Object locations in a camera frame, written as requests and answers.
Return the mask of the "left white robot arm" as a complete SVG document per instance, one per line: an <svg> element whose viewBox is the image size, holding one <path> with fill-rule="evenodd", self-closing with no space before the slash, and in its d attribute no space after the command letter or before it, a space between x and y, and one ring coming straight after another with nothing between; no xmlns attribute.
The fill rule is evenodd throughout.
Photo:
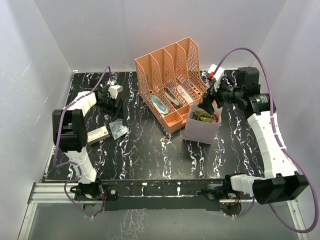
<svg viewBox="0 0 320 240"><path fill-rule="evenodd" d="M123 114L123 99L120 93L123 87L114 82L94 86L80 91L74 100L63 109L52 112L53 142L55 144L54 167L62 167L66 163L57 164L58 150L68 157L68 164L74 167L78 185L70 191L93 200L103 195L101 181L93 167L88 152L88 132L85 116L89 110L98 106L113 116Z"/></svg>

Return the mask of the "lilac paper bag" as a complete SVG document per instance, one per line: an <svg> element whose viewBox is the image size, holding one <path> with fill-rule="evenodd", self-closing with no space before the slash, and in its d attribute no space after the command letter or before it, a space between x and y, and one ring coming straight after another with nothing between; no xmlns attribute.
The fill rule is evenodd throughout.
<svg viewBox="0 0 320 240"><path fill-rule="evenodd" d="M223 108L218 108L216 104L212 104L214 107L214 114L219 117L218 122L204 122L192 119L193 112L199 113L205 112L203 109L197 107L198 103L194 102L191 104L184 127L183 139L193 142L204 143L212 145L214 139L218 133L218 130L222 124L222 110Z"/></svg>

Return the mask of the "green sour candy bag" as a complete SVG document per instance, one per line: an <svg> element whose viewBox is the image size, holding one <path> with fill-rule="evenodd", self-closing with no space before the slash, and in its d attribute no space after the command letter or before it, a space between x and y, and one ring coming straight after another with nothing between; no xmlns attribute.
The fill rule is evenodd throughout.
<svg viewBox="0 0 320 240"><path fill-rule="evenodd" d="M212 123L215 120L215 118L213 115L210 115L209 113L202 112L198 115L197 120L201 122Z"/></svg>

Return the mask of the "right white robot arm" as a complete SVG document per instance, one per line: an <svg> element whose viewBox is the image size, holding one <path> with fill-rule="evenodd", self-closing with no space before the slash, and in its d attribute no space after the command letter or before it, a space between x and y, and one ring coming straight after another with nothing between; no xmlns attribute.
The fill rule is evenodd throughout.
<svg viewBox="0 0 320 240"><path fill-rule="evenodd" d="M295 200L309 185L293 162L284 154L276 108L270 107L267 93L261 93L260 72L255 67L240 67L228 76L227 70L212 64L205 76L211 82L197 105L209 114L224 103L232 103L244 112L255 135L264 165L264 176L242 173L226 175L214 190L230 199L240 193L254 197L261 205Z"/></svg>

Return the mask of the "pink candy packet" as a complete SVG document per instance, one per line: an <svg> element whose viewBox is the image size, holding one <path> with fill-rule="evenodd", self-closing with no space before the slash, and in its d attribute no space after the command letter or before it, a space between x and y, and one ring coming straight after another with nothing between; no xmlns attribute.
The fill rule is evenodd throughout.
<svg viewBox="0 0 320 240"><path fill-rule="evenodd" d="M212 115L212 122L217 123L219 121L219 117L216 114Z"/></svg>

